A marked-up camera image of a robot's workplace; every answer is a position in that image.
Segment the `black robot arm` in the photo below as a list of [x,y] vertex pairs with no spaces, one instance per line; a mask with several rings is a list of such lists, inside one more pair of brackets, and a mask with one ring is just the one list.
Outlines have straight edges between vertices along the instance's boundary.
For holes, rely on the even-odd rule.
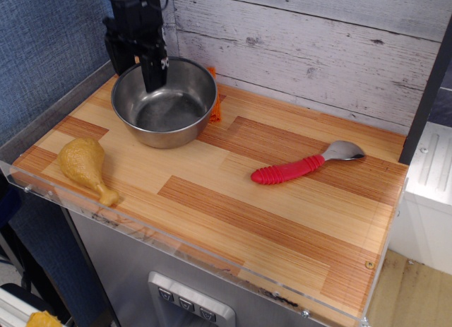
[[147,92],[152,93],[167,82],[169,58],[162,33],[161,0],[109,0],[112,17],[106,17],[105,46],[118,75],[139,59]]

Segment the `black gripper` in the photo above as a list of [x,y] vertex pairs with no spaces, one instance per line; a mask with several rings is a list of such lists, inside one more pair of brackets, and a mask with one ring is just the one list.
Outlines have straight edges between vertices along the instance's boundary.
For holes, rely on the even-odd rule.
[[105,46],[117,75],[136,64],[138,57],[147,93],[167,82],[168,57],[162,56],[156,33],[153,0],[108,0],[112,17],[103,19]]

